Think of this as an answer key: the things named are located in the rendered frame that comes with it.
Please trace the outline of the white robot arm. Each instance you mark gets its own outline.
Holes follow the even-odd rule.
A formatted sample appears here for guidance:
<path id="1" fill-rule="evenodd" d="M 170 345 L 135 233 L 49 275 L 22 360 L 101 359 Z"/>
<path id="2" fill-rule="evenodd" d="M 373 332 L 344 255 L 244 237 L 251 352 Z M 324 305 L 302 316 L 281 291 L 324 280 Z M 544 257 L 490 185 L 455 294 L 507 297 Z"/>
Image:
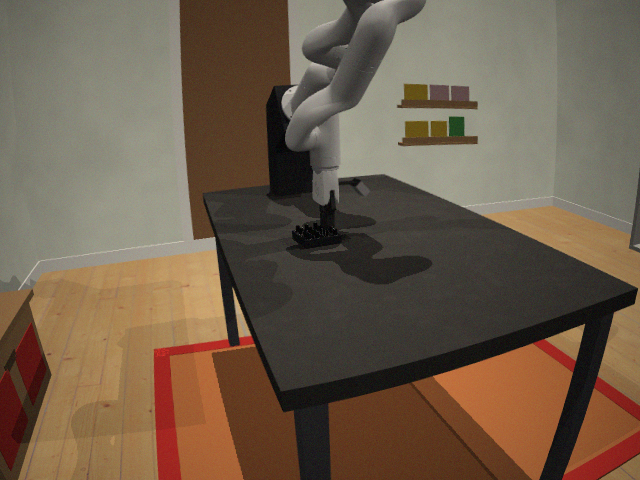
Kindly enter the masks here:
<path id="1" fill-rule="evenodd" d="M 426 3 L 343 1 L 347 7 L 339 19 L 314 28 L 305 37 L 302 52 L 312 63 L 298 88 L 289 88 L 281 100 L 290 120 L 285 134 L 287 147 L 292 151 L 310 150 L 310 165 L 320 169 L 341 164 L 339 113 L 360 102 L 393 41 L 398 23 L 416 16 Z"/>

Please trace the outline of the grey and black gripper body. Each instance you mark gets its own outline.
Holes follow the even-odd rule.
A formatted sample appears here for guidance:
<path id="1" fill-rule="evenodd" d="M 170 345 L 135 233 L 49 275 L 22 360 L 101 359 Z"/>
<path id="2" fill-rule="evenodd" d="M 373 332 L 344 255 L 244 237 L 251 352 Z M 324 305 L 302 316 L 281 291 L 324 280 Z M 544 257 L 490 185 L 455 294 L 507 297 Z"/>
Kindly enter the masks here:
<path id="1" fill-rule="evenodd" d="M 330 191 L 334 191 L 334 198 L 339 203 L 339 185 L 337 169 L 327 168 L 320 169 L 312 167 L 313 169 L 313 200 L 321 206 L 325 206 L 329 203 Z M 335 203 L 336 203 L 335 201 Z M 337 205 L 336 204 L 336 205 Z"/>

